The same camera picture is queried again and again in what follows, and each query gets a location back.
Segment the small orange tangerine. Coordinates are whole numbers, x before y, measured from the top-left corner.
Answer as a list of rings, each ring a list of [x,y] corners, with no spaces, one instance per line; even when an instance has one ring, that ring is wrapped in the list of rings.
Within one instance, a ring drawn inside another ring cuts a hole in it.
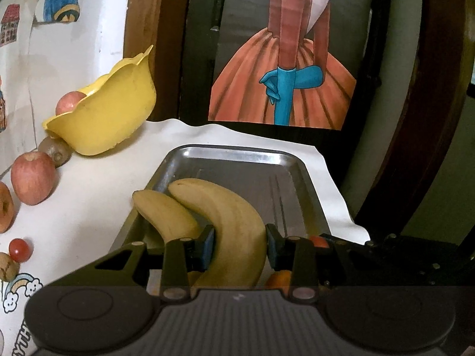
[[[273,272],[267,278],[265,288],[278,290],[282,294],[284,294],[284,297],[287,297],[289,294],[291,280],[292,272],[289,270],[280,270],[278,272]]]

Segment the short yellow banana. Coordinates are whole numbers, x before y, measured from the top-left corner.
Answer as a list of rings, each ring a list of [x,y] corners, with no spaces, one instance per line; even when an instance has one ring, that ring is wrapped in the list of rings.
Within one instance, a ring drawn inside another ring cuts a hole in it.
[[[165,244],[175,239],[197,239],[202,228],[191,213],[174,198],[155,190],[136,190],[135,209],[158,231]]]

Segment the long yellow banana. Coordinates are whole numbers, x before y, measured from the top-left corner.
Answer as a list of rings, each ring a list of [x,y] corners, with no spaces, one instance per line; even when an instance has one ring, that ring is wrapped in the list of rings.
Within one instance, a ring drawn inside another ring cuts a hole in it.
[[[176,180],[168,190],[183,206],[211,222],[216,232],[211,264],[192,291],[255,287],[267,256],[267,233],[258,211],[233,191],[198,178]]]

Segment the cherry tomato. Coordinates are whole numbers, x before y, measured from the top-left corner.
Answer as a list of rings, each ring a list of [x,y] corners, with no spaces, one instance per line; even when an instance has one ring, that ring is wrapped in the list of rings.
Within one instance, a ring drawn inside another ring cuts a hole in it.
[[[17,263],[28,261],[32,254],[31,246],[24,239],[13,239],[9,244],[10,257]]]
[[[329,248],[328,241],[322,236],[309,236],[308,239],[312,241],[314,247]]]

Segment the red apple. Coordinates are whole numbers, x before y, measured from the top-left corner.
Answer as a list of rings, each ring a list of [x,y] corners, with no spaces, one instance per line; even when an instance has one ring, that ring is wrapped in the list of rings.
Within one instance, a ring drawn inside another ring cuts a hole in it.
[[[46,153],[23,153],[15,159],[10,179],[19,200],[33,206],[51,194],[57,179],[56,167]]]
[[[0,233],[6,232],[15,216],[15,205],[7,185],[0,182]]]
[[[85,93],[82,93],[80,91],[71,91],[69,93],[64,94],[56,104],[56,115],[71,112],[72,110],[74,110],[77,104],[85,97]]]

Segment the small brown walnut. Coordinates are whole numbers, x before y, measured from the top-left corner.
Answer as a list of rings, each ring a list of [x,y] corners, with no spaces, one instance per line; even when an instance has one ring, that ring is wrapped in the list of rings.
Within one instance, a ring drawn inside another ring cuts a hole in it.
[[[11,282],[19,272],[19,264],[7,253],[0,253],[0,279],[7,283]]]

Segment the metal baking tray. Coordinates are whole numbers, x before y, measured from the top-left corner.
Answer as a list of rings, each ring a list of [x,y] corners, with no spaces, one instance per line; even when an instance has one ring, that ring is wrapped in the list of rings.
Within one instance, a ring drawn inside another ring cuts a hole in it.
[[[154,190],[169,197],[168,186],[184,178],[215,183],[245,199],[259,213],[264,224],[275,225],[281,236],[319,236],[329,233],[329,227],[305,164],[296,156],[276,150],[219,145],[183,145],[169,152],[139,190]],[[235,260],[239,272],[251,270],[254,275],[262,265],[262,278],[270,274],[257,244],[249,247],[250,233],[233,232],[229,238],[232,247],[221,250],[226,259],[239,249],[250,248],[246,262]],[[143,241],[147,247],[163,247],[164,241],[156,228],[133,208],[127,216],[111,251],[134,241]]]

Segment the dark cabinet door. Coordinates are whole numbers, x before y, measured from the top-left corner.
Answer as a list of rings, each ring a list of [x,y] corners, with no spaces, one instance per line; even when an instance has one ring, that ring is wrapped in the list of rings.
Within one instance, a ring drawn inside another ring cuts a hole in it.
[[[378,162],[395,25],[420,0],[187,0],[180,119],[317,145],[352,213]]]

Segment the small kiwi beside bowl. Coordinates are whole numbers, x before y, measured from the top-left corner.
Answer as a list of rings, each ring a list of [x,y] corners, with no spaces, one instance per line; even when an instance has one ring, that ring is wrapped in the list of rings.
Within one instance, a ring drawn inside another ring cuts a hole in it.
[[[45,137],[39,144],[38,151],[46,153],[55,167],[63,166],[72,156],[70,146],[59,137]]]

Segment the yellow plastic colander bowl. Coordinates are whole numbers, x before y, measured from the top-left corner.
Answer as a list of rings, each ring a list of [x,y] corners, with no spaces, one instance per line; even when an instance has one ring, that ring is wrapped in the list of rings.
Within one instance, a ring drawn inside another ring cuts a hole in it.
[[[120,60],[109,73],[81,88],[85,97],[73,110],[45,120],[44,130],[85,156],[105,153],[129,138],[155,107],[152,49]]]

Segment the orange dress lady poster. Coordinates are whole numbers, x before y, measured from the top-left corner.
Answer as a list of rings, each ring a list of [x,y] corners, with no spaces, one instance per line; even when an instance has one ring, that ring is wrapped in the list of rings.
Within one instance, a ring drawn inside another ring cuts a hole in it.
[[[208,120],[342,128],[356,79],[328,50],[330,0],[270,0],[213,83]]]

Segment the red apple in bowl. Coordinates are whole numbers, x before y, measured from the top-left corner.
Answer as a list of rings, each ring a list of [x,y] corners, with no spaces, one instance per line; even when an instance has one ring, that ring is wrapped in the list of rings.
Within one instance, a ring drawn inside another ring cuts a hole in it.
[[[72,110],[74,110],[77,104],[85,97],[85,93],[82,93],[80,91],[71,91],[69,93],[64,94],[56,104],[56,115],[71,112]]]

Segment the colourful houses drawing paper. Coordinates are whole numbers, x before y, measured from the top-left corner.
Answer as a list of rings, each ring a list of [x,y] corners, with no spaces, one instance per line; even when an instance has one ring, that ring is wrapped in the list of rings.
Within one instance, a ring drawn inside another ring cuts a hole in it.
[[[1,171],[35,148],[28,87],[34,0],[1,1]]]

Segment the brown wooden door frame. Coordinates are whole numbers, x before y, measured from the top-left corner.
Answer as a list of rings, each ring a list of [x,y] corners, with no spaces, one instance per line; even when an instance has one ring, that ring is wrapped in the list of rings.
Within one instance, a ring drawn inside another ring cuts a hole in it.
[[[153,46],[149,61],[157,99],[152,121],[178,116],[188,4],[189,0],[128,0],[123,55],[132,57]]]

